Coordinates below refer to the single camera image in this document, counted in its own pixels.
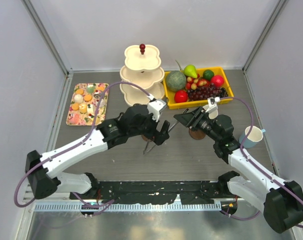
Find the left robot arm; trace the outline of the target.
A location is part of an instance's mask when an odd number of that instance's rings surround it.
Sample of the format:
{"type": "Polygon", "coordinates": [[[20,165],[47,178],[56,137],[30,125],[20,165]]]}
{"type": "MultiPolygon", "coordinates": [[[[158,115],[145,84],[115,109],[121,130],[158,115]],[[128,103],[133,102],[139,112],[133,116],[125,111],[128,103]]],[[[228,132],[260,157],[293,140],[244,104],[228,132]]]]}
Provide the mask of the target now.
{"type": "Polygon", "coordinates": [[[50,152],[31,151],[26,159],[26,173],[34,198],[49,197],[55,192],[76,192],[87,199],[98,195],[95,178],[89,173],[71,174],[65,169],[83,159],[122,145],[131,137],[144,136],[157,146],[169,139],[170,123],[157,130],[167,104],[160,99],[148,104],[134,104],[117,118],[97,125],[87,135],[50,152]]]}

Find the white cupcake with cherry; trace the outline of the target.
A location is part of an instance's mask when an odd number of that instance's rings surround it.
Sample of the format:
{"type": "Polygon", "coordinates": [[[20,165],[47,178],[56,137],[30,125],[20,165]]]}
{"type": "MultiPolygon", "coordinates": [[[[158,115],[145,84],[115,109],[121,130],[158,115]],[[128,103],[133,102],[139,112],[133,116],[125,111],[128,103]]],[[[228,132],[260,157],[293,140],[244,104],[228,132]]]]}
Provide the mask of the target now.
{"type": "Polygon", "coordinates": [[[105,105],[106,105],[106,100],[104,98],[97,100],[97,106],[99,106],[100,108],[103,108],[105,105]]]}

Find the metal tongs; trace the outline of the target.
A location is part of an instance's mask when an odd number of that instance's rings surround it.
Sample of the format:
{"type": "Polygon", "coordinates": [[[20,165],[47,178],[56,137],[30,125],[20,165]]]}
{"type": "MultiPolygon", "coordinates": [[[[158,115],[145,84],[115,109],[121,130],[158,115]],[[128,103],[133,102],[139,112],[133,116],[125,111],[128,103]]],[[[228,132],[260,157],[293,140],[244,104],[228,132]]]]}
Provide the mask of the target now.
{"type": "Polygon", "coordinates": [[[167,139],[169,139],[169,133],[171,132],[171,130],[179,123],[179,121],[177,120],[174,124],[170,125],[169,122],[167,120],[165,120],[161,131],[157,133],[157,135],[153,138],[153,139],[149,139],[147,141],[147,144],[142,152],[143,155],[148,154],[149,152],[151,152],[156,146],[162,145],[167,139]],[[150,142],[153,142],[154,145],[150,148],[147,149],[150,142]]]}

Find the white cake slice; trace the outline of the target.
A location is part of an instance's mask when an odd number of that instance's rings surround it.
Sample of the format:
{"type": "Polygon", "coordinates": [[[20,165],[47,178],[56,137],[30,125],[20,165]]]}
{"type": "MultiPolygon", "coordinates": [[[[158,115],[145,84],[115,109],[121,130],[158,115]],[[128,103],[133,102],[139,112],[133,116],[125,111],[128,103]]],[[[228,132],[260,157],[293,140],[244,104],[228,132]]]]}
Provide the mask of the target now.
{"type": "Polygon", "coordinates": [[[88,115],[94,115],[95,114],[95,105],[94,104],[88,104],[87,105],[87,114],[88,115]]]}

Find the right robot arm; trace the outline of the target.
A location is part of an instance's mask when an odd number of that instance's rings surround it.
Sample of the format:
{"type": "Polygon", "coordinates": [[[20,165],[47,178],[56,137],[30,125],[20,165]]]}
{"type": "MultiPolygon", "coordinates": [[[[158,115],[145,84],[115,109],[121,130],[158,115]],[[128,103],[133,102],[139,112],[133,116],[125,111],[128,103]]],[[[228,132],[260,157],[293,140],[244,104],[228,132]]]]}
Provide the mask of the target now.
{"type": "Polygon", "coordinates": [[[214,140],[215,154],[237,169],[241,175],[221,181],[217,186],[223,197],[237,195],[263,213],[265,221],[277,233],[303,222],[303,191],[295,181],[286,181],[257,162],[233,136],[229,116],[211,119],[202,108],[174,115],[183,126],[200,130],[214,140]]]}

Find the yellow cake slice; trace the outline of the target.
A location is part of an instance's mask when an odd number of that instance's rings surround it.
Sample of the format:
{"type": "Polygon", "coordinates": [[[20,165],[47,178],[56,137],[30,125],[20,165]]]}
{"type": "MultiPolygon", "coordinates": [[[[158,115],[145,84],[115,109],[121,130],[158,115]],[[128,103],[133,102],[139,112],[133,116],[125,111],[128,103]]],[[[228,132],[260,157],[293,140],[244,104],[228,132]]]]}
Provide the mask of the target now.
{"type": "Polygon", "coordinates": [[[89,113],[89,114],[87,115],[87,118],[86,118],[86,119],[88,120],[88,123],[89,123],[89,124],[92,124],[92,123],[95,122],[95,121],[94,121],[94,118],[95,118],[95,115],[89,113]]]}

